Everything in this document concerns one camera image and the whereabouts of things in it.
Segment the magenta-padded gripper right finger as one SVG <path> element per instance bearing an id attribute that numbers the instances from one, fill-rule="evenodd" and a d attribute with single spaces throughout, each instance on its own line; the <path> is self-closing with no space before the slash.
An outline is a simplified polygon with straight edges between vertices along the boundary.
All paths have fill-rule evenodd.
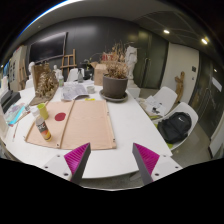
<path id="1" fill-rule="evenodd" d="M 132 153 L 144 185 L 182 169 L 170 156 L 159 155 L 137 143 L 133 144 Z"/>

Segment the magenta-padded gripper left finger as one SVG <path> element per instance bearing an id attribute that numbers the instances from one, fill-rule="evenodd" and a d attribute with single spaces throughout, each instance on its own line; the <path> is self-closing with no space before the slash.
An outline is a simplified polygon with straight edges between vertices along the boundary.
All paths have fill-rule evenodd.
<path id="1" fill-rule="evenodd" d="M 65 155 L 57 154 L 42 169 L 79 185 L 90 153 L 91 145 L 86 143 Z"/>

